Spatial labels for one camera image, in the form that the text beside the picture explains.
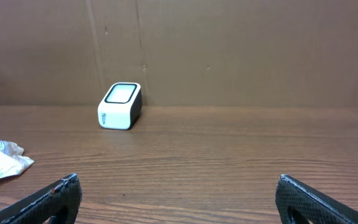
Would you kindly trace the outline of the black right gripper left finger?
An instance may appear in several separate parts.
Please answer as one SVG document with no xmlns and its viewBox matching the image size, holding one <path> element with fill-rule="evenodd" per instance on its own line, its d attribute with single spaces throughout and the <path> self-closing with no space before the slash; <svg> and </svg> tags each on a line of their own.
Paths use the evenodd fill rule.
<svg viewBox="0 0 358 224">
<path fill-rule="evenodd" d="M 74 223 L 81 199 L 79 177 L 72 173 L 0 210 L 0 224 Z"/>
</svg>

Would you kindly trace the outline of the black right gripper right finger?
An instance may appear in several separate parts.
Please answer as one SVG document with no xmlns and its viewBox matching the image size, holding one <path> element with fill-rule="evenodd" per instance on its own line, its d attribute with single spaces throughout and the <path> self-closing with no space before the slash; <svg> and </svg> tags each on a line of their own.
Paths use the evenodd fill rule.
<svg viewBox="0 0 358 224">
<path fill-rule="evenodd" d="M 286 174 L 278 180 L 275 204 L 282 223 L 358 223 L 358 211 Z"/>
</svg>

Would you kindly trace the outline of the beige paper bag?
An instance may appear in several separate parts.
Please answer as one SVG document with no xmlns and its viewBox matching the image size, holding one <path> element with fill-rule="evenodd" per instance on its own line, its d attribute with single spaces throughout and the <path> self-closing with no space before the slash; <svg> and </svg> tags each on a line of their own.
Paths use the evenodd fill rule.
<svg viewBox="0 0 358 224">
<path fill-rule="evenodd" d="M 34 160 L 24 156 L 24 149 L 14 142 L 0 140 L 0 179 L 21 175 Z"/>
</svg>

